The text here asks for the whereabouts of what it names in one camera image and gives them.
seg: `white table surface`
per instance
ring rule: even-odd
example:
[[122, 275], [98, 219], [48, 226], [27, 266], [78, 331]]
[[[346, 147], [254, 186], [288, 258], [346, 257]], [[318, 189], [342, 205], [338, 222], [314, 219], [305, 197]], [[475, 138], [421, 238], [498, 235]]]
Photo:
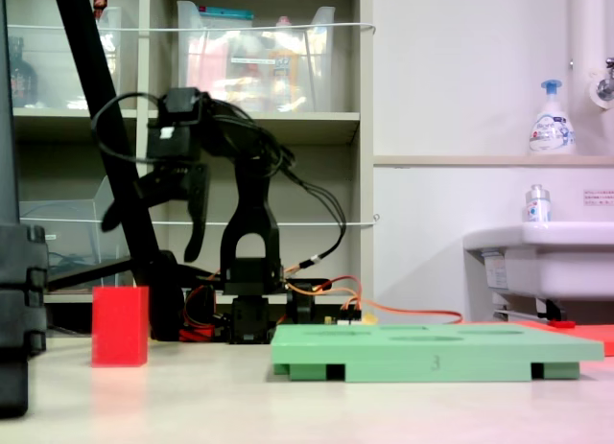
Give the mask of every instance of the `white table surface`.
[[90, 347], [48, 340], [0, 443], [614, 443], [614, 358], [579, 381], [290, 383], [269, 346], [153, 342], [146, 366], [98, 369]]

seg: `white sink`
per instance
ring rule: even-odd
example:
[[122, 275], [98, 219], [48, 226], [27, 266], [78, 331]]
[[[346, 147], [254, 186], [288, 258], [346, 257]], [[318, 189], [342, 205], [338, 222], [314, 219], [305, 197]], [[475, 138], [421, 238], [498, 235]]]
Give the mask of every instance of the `white sink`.
[[526, 222], [476, 231], [488, 285], [536, 298], [614, 300], [614, 222]]

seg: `plastic bin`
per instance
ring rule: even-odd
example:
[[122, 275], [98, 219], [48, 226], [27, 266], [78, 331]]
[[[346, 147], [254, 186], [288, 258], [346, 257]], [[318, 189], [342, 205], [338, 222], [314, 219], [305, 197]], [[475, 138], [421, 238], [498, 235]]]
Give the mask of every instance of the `plastic bin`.
[[[105, 177], [94, 199], [21, 201], [19, 203], [22, 222], [40, 225], [45, 229], [49, 247], [50, 276], [77, 271], [83, 267], [129, 255], [121, 226], [103, 233], [100, 224], [95, 222], [102, 220], [112, 200], [110, 185]], [[84, 283], [75, 289], [130, 284], [130, 274], [120, 273]]]
[[[136, 90], [136, 32], [119, 32], [114, 29], [133, 27], [121, 8], [106, 8], [99, 21], [103, 48], [118, 94]], [[21, 38], [21, 57], [29, 65], [26, 70], [34, 73], [34, 92], [27, 97], [15, 98], [20, 80], [12, 78], [13, 106], [36, 108], [87, 109], [87, 102], [75, 67], [68, 39], [64, 30], [9, 28], [11, 67], [15, 67], [15, 40]], [[134, 99], [120, 103], [121, 107], [134, 108]]]
[[[331, 27], [224, 31], [203, 20], [189, 1], [178, 1], [179, 86], [194, 86], [248, 112], [332, 111]], [[335, 8], [318, 10], [312, 24], [332, 23]]]

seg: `green tray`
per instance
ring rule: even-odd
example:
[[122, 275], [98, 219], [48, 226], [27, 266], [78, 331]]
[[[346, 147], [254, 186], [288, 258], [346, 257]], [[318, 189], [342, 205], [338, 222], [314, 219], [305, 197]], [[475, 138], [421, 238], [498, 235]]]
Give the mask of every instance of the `green tray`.
[[291, 380], [518, 382], [577, 379], [603, 344], [517, 324], [281, 325], [273, 372]]

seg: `shelf board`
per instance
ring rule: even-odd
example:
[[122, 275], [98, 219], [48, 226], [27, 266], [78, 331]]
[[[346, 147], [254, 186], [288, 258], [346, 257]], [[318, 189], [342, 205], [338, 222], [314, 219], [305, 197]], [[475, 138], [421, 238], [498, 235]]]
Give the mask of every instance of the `shelf board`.
[[[14, 108], [15, 135], [21, 143], [90, 143], [88, 110], [69, 108]], [[126, 131], [135, 137], [136, 110], [122, 110]]]
[[614, 167], [614, 156], [572, 154], [511, 156], [377, 155], [377, 167]]
[[49, 303], [92, 303], [91, 293], [45, 293], [43, 301]]
[[[355, 112], [250, 113], [259, 126], [284, 145], [350, 144], [361, 120]], [[157, 110], [150, 111], [150, 119]]]
[[[267, 295], [269, 303], [272, 305], [285, 305], [286, 295]], [[217, 295], [216, 302], [220, 305], [232, 303], [234, 295]], [[320, 305], [342, 305], [349, 298], [349, 295], [319, 295], [316, 303]], [[91, 293], [46, 293], [43, 296], [46, 304], [51, 303], [92, 303]]]

